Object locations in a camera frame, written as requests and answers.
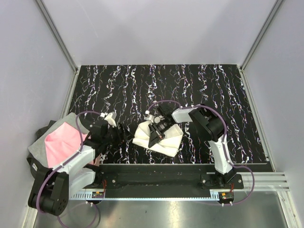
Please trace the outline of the white cloth napkin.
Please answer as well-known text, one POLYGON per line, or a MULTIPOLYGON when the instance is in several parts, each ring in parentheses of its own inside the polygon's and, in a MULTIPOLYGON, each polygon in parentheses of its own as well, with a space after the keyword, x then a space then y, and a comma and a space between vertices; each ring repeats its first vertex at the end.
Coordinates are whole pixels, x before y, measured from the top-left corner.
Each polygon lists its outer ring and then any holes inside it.
POLYGON ((140 123, 135 131, 132 143, 148 149, 153 152, 158 152, 169 157, 176 156, 183 137, 183 131, 178 124, 173 125, 167 131, 165 131, 164 139, 156 143, 152 147, 148 147, 150 139, 150 130, 148 125, 151 124, 151 120, 140 123))

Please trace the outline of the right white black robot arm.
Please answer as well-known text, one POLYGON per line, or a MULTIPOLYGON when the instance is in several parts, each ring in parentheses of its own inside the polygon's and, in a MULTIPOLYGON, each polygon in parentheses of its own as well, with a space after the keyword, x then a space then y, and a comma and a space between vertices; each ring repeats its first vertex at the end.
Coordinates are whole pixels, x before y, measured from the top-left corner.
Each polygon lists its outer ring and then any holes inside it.
POLYGON ((228 145, 227 126, 223 117, 215 110, 205 105, 194 107, 179 107, 177 109, 160 105, 158 112, 162 118, 158 123, 149 124, 148 148, 152 148, 157 143, 165 139, 165 131, 174 124, 192 122, 197 128, 199 136, 208 141, 215 165, 214 186, 227 188, 233 182, 236 171, 233 168, 228 145))

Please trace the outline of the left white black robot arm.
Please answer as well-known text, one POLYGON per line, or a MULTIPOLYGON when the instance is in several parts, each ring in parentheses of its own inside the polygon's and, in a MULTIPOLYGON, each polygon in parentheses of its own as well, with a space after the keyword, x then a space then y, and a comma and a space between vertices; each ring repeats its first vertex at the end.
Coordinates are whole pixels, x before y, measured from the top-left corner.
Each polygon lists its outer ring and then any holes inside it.
POLYGON ((40 212, 59 216, 69 199, 79 190, 90 185, 98 188, 103 181, 90 164, 108 145, 120 145, 134 138, 122 124, 110 125, 102 120, 94 125, 86 137, 81 137, 79 149, 62 162, 50 167, 38 168, 29 195, 28 205, 40 212))

